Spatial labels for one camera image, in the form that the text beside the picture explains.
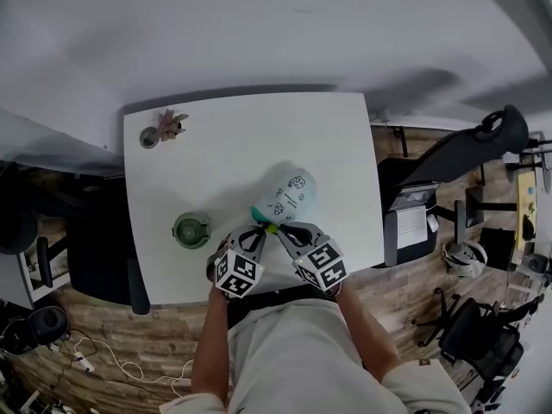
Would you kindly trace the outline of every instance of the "wooden floor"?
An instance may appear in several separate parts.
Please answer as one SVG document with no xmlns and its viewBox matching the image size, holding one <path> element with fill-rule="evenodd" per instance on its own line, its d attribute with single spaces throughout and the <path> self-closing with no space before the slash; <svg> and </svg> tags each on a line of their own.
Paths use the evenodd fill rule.
<svg viewBox="0 0 552 414">
<path fill-rule="evenodd" d="M 407 129 L 409 156 L 418 156 L 444 135 L 446 133 L 439 131 Z M 378 160 L 388 155 L 402 156 L 400 140 L 393 136 L 390 129 L 374 129 L 373 140 Z M 463 199 L 464 189 L 476 185 L 479 176 L 479 171 L 471 172 L 451 184 L 442 185 L 437 191 L 438 203 L 452 208 L 454 200 Z M 500 161 L 486 164 L 485 194 L 489 201 L 516 200 L 514 185 L 507 181 L 504 165 Z M 483 225 L 515 229 L 515 224 L 515 213 L 487 212 Z M 480 227 L 482 225 L 470 229 L 468 234 L 477 239 Z M 463 280 L 447 274 L 441 260 L 441 249 L 443 243 L 452 240 L 453 232 L 451 223 L 440 220 L 439 241 L 433 254 L 399 267 L 368 269 L 354 276 L 362 301 L 392 333 L 405 359 L 439 355 L 436 342 L 426 349 L 417 347 L 417 341 L 428 332 L 411 325 L 413 318 L 438 315 L 439 302 L 433 293 L 434 288 L 446 290 L 449 302 L 454 292 L 464 298 L 473 297 L 488 303 L 512 299 L 512 292 L 506 296 L 509 278 L 504 272 L 488 268 L 477 279 Z M 106 341 L 120 362 L 140 363 L 147 380 L 155 380 L 162 374 L 180 375 L 183 364 L 192 358 L 198 344 L 206 312 L 205 304 L 162 305 L 155 306 L 147 316 L 137 316 L 126 307 L 86 297 L 70 286 L 60 289 L 54 296 L 66 309 L 73 329 L 83 330 L 94 339 Z M 81 336 L 73 331 L 71 339 L 65 342 L 59 353 L 40 347 L 9 361 L 28 389 L 37 388 L 46 395 L 53 395 L 78 412 L 88 412 L 94 407 L 102 414 L 154 413 L 159 412 L 159 404 L 174 398 L 167 381 L 143 384 L 128 379 L 103 346 L 98 346 L 97 353 L 90 357 L 96 367 L 94 375 L 137 384 L 151 392 L 122 383 L 105 382 L 85 374 L 78 364 L 71 364 L 72 348 Z M 88 342 L 83 342 L 79 349 L 85 354 L 94 352 Z M 133 366 L 128 366 L 128 370 L 139 374 Z M 468 366 L 449 371 L 459 386 L 470 379 Z M 176 388 L 181 394 L 186 393 L 185 385 L 178 384 Z"/>
</svg>

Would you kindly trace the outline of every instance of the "cable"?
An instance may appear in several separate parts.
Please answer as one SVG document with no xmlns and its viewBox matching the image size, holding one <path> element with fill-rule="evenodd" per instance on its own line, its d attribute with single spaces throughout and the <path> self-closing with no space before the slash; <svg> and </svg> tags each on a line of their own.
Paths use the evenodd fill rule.
<svg viewBox="0 0 552 414">
<path fill-rule="evenodd" d="M 93 377 L 94 379 L 102 380 L 104 382 L 123 383 L 124 385 L 133 386 L 134 388 L 140 388 L 143 391 L 151 392 L 154 396 L 160 398 L 163 401 L 166 400 L 165 398 L 161 397 L 157 392 L 154 392 L 152 390 L 148 390 L 147 388 L 144 388 L 143 386 L 140 386 L 140 385 L 135 385 L 134 383 L 125 382 L 124 380 L 105 379 L 103 377 L 96 376 L 95 374 L 92 374 L 92 373 L 88 373 L 88 375 Z"/>
<path fill-rule="evenodd" d="M 111 349 L 111 347 L 106 343 L 106 342 L 103 342 L 103 341 L 95 341 L 93 339 L 91 339 L 90 337 L 81 337 L 80 338 L 80 341 L 78 341 L 75 346 L 73 347 L 74 350 L 75 350 L 75 354 L 78 354 L 78 350 L 77 350 L 77 347 L 78 345 L 80 345 L 80 343 L 84 340 L 88 340 L 90 342 L 93 342 L 93 343 L 100 343 L 102 345 L 104 345 L 105 347 L 107 347 L 107 349 L 110 351 L 111 355 L 113 356 L 113 359 L 115 359 L 115 363 L 116 365 L 121 369 L 121 371 L 128 377 L 130 377 L 131 379 L 134 379 L 134 380 L 138 380 L 139 382 L 143 382 L 143 383 L 157 383 L 159 382 L 160 380 L 162 379 L 172 379 L 172 382 L 171 382 L 171 389 L 172 389 L 172 392 L 174 392 L 177 396 L 179 397 L 182 397 L 182 395 L 178 394 L 177 391 L 174 389 L 174 383 L 177 381 L 177 380 L 185 380 L 187 381 L 188 383 L 191 383 L 191 379 L 188 379 L 188 378 L 185 378 L 184 377 L 184 373 L 185 373 L 185 368 L 186 366 L 189 364 L 189 363 L 193 363 L 193 360 L 189 360 L 187 361 L 183 366 L 182 366 L 182 373 L 180 374 L 180 377 L 175 377 L 175 376 L 160 376 L 158 377 L 157 379 L 155 380 L 144 380 L 144 372 L 143 370 L 141 369 L 141 366 L 138 365 L 137 363 L 135 362 L 124 362 L 123 364 L 120 364 L 119 361 L 117 360 L 117 357 L 115 356 L 115 353 L 113 352 L 113 350 Z M 140 374 L 141 376 L 140 377 L 136 377 L 134 375 L 132 375 L 131 373 L 129 373 L 126 369 L 124 369 L 124 367 L 126 365 L 134 365 L 135 367 L 138 368 L 138 370 L 140 371 Z"/>
<path fill-rule="evenodd" d="M 69 331 L 78 331 L 79 333 L 81 334 L 84 334 L 85 336 L 87 336 L 87 334 L 84 332 L 84 331 L 81 331 L 80 329 L 69 329 Z M 71 355 L 71 350 L 65 345 L 65 343 L 62 343 L 62 345 L 66 348 L 67 350 L 67 353 L 69 355 Z M 93 342 L 92 343 L 92 346 L 94 347 L 94 352 L 93 353 L 90 353 L 90 354 L 87 354 L 85 355 L 84 357 L 91 357 L 93 356 L 94 354 L 97 354 L 97 346 L 96 344 Z M 60 384 L 61 380 L 65 377 L 66 375 L 66 370 L 68 370 L 69 368 L 72 367 L 72 364 L 77 362 L 78 360 L 77 359 L 73 359 L 73 360 L 69 360 L 69 363 L 64 365 L 62 368 L 61 368 L 61 373 L 60 373 L 60 376 L 58 377 L 58 380 L 53 384 L 53 385 L 50 385 L 50 391 L 54 392 L 58 385 Z M 100 376 L 97 376 L 95 374 L 92 374 L 92 373 L 88 373 L 89 376 L 93 377 L 94 379 L 98 379 L 98 380 L 102 380 L 104 382 L 114 382 L 114 383 L 123 383 L 124 385 L 129 385 L 129 386 L 133 386 L 135 388 L 139 388 L 143 391 L 146 391 L 146 392 L 151 392 L 154 396 L 158 397 L 159 399 L 165 401 L 165 399 L 163 397 L 161 397 L 157 392 L 154 392 L 154 391 L 151 391 L 151 390 L 148 390 L 147 388 L 144 388 L 143 386 L 140 386 L 140 385 L 135 385 L 134 383 L 130 383 L 130 382 L 125 382 L 124 380 L 112 380 L 112 379 L 105 379 L 103 377 L 100 377 Z"/>
<path fill-rule="evenodd" d="M 26 321 L 27 319 L 26 318 L 23 318 L 23 317 L 19 317 L 17 319 L 12 319 L 8 322 L 8 324 L 6 325 L 6 328 L 3 329 L 3 332 L 2 334 L 0 335 L 0 341 L 4 338 L 4 335 L 6 334 L 6 331 L 8 331 L 8 328 L 11 326 L 12 323 L 14 322 L 23 322 L 23 321 Z"/>
</svg>

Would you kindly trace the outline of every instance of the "wall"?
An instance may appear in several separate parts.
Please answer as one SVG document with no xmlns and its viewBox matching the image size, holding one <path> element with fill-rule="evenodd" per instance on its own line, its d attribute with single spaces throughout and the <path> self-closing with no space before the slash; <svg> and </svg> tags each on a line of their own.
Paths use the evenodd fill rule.
<svg viewBox="0 0 552 414">
<path fill-rule="evenodd" d="M 0 108 L 0 160 L 90 175 L 122 173 L 120 155 Z"/>
<path fill-rule="evenodd" d="M 514 0 L 495 0 L 524 32 L 543 64 L 552 71 L 552 0 L 524 0 L 525 8 L 512 4 Z M 531 130 L 552 129 L 552 78 L 549 73 L 505 81 L 496 87 L 473 94 L 461 102 L 470 108 L 489 111 L 497 106 L 515 104 L 524 114 Z"/>
<path fill-rule="evenodd" d="M 506 1 L 4 0 L 0 105 L 113 152 L 123 105 L 240 85 L 362 91 L 447 125 L 425 109 L 546 73 L 547 27 Z"/>
<path fill-rule="evenodd" d="M 0 106 L 120 154 L 121 101 L 10 1 L 0 1 L 0 32 Z"/>
</svg>

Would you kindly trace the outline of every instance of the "laptop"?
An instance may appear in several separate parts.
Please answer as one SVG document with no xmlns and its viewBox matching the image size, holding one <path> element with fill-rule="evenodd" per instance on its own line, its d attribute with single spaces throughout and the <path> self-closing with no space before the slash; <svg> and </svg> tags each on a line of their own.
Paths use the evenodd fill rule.
<svg viewBox="0 0 552 414">
<path fill-rule="evenodd" d="M 409 247 L 427 241 L 428 228 L 425 203 L 439 184 L 404 187 L 390 210 L 397 212 L 397 248 Z"/>
</svg>

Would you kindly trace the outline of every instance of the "white cable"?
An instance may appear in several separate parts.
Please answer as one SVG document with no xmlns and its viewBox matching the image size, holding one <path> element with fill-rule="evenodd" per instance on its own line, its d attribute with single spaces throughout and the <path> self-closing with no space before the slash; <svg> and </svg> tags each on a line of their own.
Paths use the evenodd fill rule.
<svg viewBox="0 0 552 414">
<path fill-rule="evenodd" d="M 111 355 L 113 356 L 113 359 L 115 359 L 115 363 L 116 365 L 121 368 L 121 371 L 129 376 L 131 379 L 134 379 L 134 380 L 138 380 L 139 382 L 142 382 L 142 383 L 157 383 L 159 382 L 161 379 L 172 379 L 172 382 L 171 382 L 171 389 L 172 389 L 172 392 L 174 392 L 177 396 L 179 397 L 183 397 L 182 395 L 178 394 L 176 392 L 176 390 L 174 389 L 174 382 L 176 382 L 177 380 L 185 380 L 187 381 L 188 383 L 191 383 L 191 379 L 188 379 L 186 377 L 184 377 L 184 372 L 185 372 L 185 368 L 186 366 L 189 364 L 189 363 L 193 363 L 193 359 L 187 361 L 183 366 L 182 366 L 182 373 L 180 374 L 180 377 L 174 377 L 174 376 L 160 376 L 159 378 L 155 379 L 155 380 L 144 380 L 144 372 L 143 370 L 141 369 L 141 366 L 138 365 L 137 363 L 135 362 L 124 362 L 123 364 L 120 364 L 119 361 L 117 360 L 117 357 L 115 356 L 115 353 L 113 352 L 113 350 L 111 349 L 111 347 L 105 343 L 105 342 L 102 342 L 102 341 L 95 341 L 94 339 L 91 339 L 90 337 L 81 337 L 80 338 L 80 341 L 78 341 L 75 346 L 74 346 L 74 349 L 75 349 L 75 354 L 78 354 L 79 351 L 77 350 L 77 347 L 78 345 L 80 345 L 80 343 L 84 340 L 88 340 L 90 342 L 94 342 L 94 343 L 101 343 L 102 345 L 106 346 L 108 348 L 108 350 L 110 351 Z M 136 377 L 136 376 L 133 376 L 131 373 L 129 373 L 126 369 L 124 369 L 125 365 L 134 365 L 135 367 L 138 368 L 138 370 L 140 371 L 140 374 L 141 376 L 140 377 Z"/>
</svg>

